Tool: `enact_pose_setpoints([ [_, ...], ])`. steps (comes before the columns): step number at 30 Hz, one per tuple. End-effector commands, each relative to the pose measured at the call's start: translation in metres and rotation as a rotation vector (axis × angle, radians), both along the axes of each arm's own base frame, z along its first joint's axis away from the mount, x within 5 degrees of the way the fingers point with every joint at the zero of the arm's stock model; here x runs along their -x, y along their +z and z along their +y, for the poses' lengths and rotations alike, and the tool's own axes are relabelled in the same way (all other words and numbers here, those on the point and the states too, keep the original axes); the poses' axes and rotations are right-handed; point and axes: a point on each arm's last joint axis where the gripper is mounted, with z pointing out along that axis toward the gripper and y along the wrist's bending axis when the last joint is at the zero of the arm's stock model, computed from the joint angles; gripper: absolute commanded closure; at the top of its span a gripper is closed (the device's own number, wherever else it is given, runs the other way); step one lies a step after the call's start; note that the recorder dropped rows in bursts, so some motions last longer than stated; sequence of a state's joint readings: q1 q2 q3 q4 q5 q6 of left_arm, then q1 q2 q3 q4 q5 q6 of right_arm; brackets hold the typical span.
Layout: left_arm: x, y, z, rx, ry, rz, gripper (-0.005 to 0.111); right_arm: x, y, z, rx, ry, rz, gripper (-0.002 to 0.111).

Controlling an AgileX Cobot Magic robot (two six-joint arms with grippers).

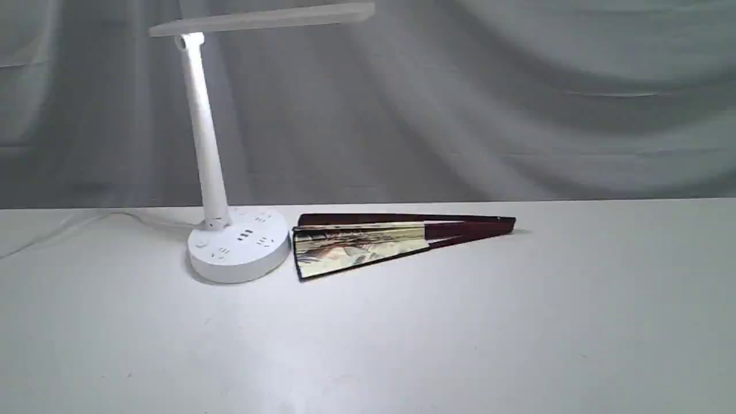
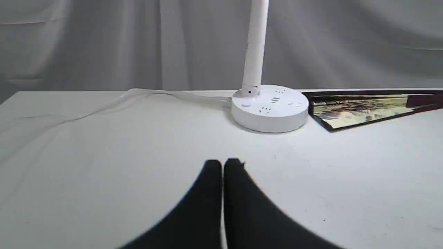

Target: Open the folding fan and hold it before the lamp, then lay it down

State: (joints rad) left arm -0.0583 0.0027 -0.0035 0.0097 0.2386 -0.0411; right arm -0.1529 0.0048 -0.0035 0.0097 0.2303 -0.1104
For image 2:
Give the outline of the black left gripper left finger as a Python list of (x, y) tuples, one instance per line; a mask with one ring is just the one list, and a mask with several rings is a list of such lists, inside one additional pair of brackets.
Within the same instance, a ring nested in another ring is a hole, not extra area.
[(218, 160), (204, 163), (182, 200), (156, 225), (124, 249), (221, 249), (223, 169)]

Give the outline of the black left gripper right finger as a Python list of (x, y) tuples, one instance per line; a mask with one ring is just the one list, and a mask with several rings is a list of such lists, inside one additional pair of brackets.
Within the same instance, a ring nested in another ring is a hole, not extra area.
[(337, 249), (283, 213), (237, 158), (224, 165), (224, 223), (229, 249)]

